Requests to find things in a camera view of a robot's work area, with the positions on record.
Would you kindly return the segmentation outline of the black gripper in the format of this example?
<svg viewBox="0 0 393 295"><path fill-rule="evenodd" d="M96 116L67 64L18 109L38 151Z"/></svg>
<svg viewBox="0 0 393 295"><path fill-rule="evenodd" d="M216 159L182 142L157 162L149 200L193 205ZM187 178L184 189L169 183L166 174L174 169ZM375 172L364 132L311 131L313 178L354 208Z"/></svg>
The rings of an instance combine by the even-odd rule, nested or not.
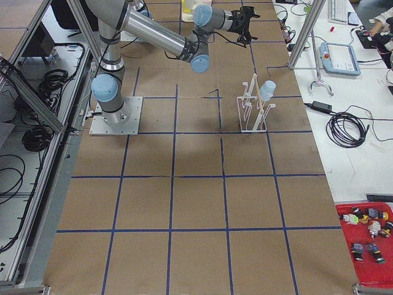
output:
<svg viewBox="0 0 393 295"><path fill-rule="evenodd" d="M251 36L249 32L249 25L252 18L259 18L260 15L255 13L252 6L242 6L239 10L233 10L230 20L232 25L230 27L231 33L237 33L237 42L243 46L249 45L251 40L256 40L257 37Z"/></svg>

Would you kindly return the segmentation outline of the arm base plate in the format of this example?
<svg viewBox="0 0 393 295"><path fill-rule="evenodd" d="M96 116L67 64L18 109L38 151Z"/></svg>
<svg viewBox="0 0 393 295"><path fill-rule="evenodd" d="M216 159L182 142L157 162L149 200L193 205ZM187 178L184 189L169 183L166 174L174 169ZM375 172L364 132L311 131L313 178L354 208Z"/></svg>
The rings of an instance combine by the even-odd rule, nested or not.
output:
<svg viewBox="0 0 393 295"><path fill-rule="evenodd" d="M142 96L126 96L122 109L114 113L107 113L102 111L101 106L97 103L95 112L101 112L101 114L93 117L90 135L138 135L142 104Z"/></svg>

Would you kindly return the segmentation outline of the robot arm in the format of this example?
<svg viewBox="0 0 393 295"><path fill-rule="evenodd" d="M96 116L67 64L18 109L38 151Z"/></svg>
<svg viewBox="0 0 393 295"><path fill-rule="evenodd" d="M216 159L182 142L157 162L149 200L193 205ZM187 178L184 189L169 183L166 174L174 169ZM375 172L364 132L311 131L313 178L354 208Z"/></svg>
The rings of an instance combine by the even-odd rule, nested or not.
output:
<svg viewBox="0 0 393 295"><path fill-rule="evenodd" d="M93 80L91 89L102 110L102 122L110 128L123 128L138 122L138 130L147 133L146 123L162 131L159 113L168 112L163 105L154 104L152 117L146 117L138 108L130 106L131 97L121 95L125 85L123 74L129 60L141 61L153 77L145 77L149 90L156 90L155 100L171 99L160 90L169 84L179 86L186 98L208 99L208 91L218 89L218 81L225 76L237 76L232 59L222 66L211 66L209 40L222 32L237 34L235 45L247 47L255 38L249 32L249 23L256 17L253 7L224 10L199 5L193 15L189 37L157 23L152 19L145 1L87 1L87 6L98 18L101 40L101 72Z"/></svg>

